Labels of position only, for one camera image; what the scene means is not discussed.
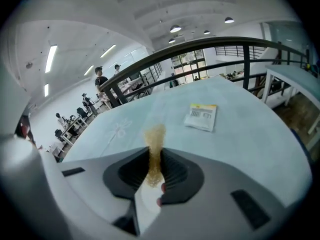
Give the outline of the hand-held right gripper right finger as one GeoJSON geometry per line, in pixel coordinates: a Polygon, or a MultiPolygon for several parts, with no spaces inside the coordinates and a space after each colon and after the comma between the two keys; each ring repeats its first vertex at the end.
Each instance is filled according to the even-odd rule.
{"type": "Polygon", "coordinates": [[[287,218],[265,187],[227,163],[164,149],[166,190],[143,240],[266,240],[287,218]]]}

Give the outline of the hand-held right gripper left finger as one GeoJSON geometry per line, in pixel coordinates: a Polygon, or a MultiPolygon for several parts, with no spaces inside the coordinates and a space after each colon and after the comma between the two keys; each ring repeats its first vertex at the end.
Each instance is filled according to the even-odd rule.
{"type": "Polygon", "coordinates": [[[133,236],[140,235],[135,194],[148,172],[149,149],[134,148],[98,158],[61,162],[59,169],[98,216],[133,236]]]}

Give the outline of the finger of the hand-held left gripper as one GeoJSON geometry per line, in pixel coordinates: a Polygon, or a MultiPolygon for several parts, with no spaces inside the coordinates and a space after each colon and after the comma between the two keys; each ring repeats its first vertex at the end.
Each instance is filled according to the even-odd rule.
{"type": "Polygon", "coordinates": [[[37,234],[74,234],[64,176],[54,159],[43,158],[29,141],[0,137],[0,187],[37,234]]]}

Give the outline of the beige sponge piece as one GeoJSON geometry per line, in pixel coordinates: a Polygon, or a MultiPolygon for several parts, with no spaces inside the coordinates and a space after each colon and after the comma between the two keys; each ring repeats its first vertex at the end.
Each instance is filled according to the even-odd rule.
{"type": "Polygon", "coordinates": [[[154,125],[144,133],[144,140],[149,153],[146,182],[152,188],[155,188],[163,178],[161,152],[164,146],[165,134],[166,127],[164,124],[154,125]]]}

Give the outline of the person's right hand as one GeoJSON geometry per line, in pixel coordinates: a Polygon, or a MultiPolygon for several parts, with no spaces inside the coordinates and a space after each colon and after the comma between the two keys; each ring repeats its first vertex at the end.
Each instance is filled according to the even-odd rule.
{"type": "Polygon", "coordinates": [[[163,184],[161,185],[161,191],[162,191],[162,195],[161,195],[160,197],[158,197],[157,200],[156,200],[156,204],[157,204],[159,207],[162,206],[162,197],[163,197],[163,195],[164,195],[165,192],[166,192],[166,184],[165,184],[165,183],[163,183],[163,184]]]}

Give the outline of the light blue floral tablecloth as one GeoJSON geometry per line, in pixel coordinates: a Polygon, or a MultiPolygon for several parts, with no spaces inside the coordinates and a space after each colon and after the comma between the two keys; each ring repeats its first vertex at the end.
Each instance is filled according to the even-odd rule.
{"type": "Polygon", "coordinates": [[[306,195],[312,173],[285,123],[242,87],[215,76],[154,93],[97,116],[64,162],[104,157],[145,145],[145,132],[165,126],[166,148],[230,164],[271,191],[284,206],[306,195]],[[184,124],[192,104],[216,105],[211,132],[184,124]]]}

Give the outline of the white office desk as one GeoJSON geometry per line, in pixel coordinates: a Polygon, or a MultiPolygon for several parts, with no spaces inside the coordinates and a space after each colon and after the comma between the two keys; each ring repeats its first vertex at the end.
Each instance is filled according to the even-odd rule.
{"type": "Polygon", "coordinates": [[[88,114],[86,117],[82,117],[81,115],[71,116],[70,120],[67,121],[66,126],[55,131],[55,137],[64,145],[68,144],[72,147],[78,137],[95,118],[96,116],[92,113],[88,114]]]}

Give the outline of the white and yellow packet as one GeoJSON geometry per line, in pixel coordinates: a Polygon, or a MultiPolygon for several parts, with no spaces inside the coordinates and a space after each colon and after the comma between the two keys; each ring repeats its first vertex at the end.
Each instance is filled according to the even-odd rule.
{"type": "Polygon", "coordinates": [[[215,126],[217,108],[216,104],[192,103],[183,123],[186,127],[212,132],[215,126]]]}

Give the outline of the large glass window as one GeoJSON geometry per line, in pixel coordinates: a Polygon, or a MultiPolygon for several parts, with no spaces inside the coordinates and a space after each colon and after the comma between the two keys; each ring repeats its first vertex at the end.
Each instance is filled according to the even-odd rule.
{"type": "MultiPolygon", "coordinates": [[[[182,74],[206,66],[206,61],[202,49],[176,55],[171,58],[174,74],[182,74]]],[[[180,85],[189,84],[196,79],[204,79],[208,77],[208,71],[200,71],[182,76],[177,79],[180,85]]]]}

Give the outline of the white table with blue top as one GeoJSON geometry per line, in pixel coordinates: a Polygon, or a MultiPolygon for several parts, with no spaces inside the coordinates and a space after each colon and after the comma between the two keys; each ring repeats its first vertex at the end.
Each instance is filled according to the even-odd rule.
{"type": "MultiPolygon", "coordinates": [[[[266,65],[266,81],[262,95],[262,102],[265,103],[269,96],[272,79],[275,77],[290,85],[289,95],[285,100],[287,105],[292,96],[293,89],[307,97],[320,111],[320,79],[314,77],[305,70],[293,65],[266,65]]],[[[315,132],[313,138],[308,142],[306,148],[310,151],[320,141],[320,114],[308,130],[308,134],[315,132]]]]}

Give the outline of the dark metal railing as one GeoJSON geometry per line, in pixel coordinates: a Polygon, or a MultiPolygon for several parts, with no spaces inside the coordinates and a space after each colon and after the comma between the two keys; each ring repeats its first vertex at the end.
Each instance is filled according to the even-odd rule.
{"type": "Polygon", "coordinates": [[[126,104],[130,100],[132,101],[135,96],[139,94],[145,94],[149,89],[159,86],[161,84],[173,81],[175,79],[185,77],[188,75],[193,75],[195,73],[200,73],[203,71],[208,71],[212,69],[217,69],[226,66],[233,65],[243,65],[243,76],[232,79],[232,82],[242,81],[242,87],[249,91],[253,92],[255,90],[260,90],[263,87],[258,86],[254,88],[249,88],[249,80],[256,79],[265,76],[265,73],[250,73],[251,64],[253,63],[264,63],[271,62],[273,64],[280,64],[282,62],[290,65],[291,63],[298,63],[301,66],[307,65],[310,63],[310,51],[307,49],[305,53],[302,53],[298,50],[295,50],[291,47],[281,44],[280,42],[272,42],[264,39],[251,38],[251,37],[236,37],[236,36],[227,36],[227,37],[210,37],[207,39],[193,40],[181,44],[177,44],[162,50],[157,51],[156,53],[145,57],[138,62],[130,65],[128,68],[122,70],[120,73],[111,77],[108,81],[101,85],[101,89],[106,91],[107,100],[114,107],[118,107],[121,104],[126,104]],[[196,50],[207,49],[207,48],[220,48],[220,47],[240,47],[240,60],[234,60],[229,62],[216,63],[213,65],[203,66],[197,69],[191,69],[187,72],[182,72],[174,76],[166,77],[162,80],[154,81],[150,84],[145,84],[143,87],[131,92],[126,93],[122,91],[118,83],[126,79],[127,77],[132,76],[135,73],[139,73],[144,69],[149,69],[151,66],[154,66],[164,60],[170,59],[174,56],[180,56],[188,52],[194,52],[196,50]],[[255,58],[255,48],[271,48],[277,50],[277,56],[275,58],[255,58]]]}

